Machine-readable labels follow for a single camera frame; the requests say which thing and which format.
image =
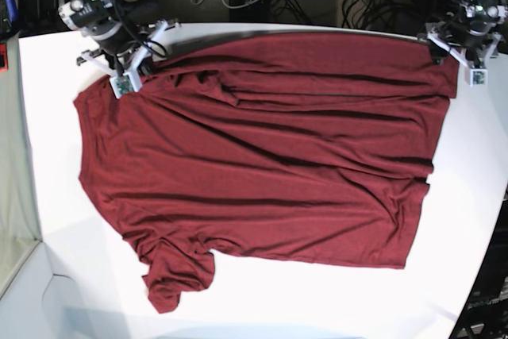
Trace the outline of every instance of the white table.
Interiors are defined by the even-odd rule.
[[[283,25],[184,25],[172,41]],[[20,41],[42,233],[53,271],[72,277],[96,337],[445,339],[487,250],[508,181],[508,57],[491,61],[488,87],[460,73],[434,157],[406,269],[342,268],[215,253],[207,291],[157,315],[133,250],[98,215],[78,174],[81,133],[72,101],[101,74],[76,56],[79,33]]]

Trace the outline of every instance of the t-shirt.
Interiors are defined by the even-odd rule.
[[[75,100],[80,180],[174,310],[233,256],[403,268],[457,63],[390,37],[279,33],[159,64],[140,93]]]

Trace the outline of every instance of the t-shirt sleeve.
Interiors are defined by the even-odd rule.
[[[153,221],[145,210],[117,198],[113,199],[93,187],[85,187],[90,200],[102,216],[129,242],[138,258],[149,266],[143,280],[148,299],[159,313],[176,309],[182,291],[201,291],[214,278],[214,255],[178,226],[167,224],[166,236],[155,234]],[[148,216],[145,222],[141,216]]]

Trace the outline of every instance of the red t-shirt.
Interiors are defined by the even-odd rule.
[[[457,68],[419,43],[284,33],[167,61],[120,100],[104,78],[75,100],[80,180],[159,312],[211,284],[211,249],[403,268]]]

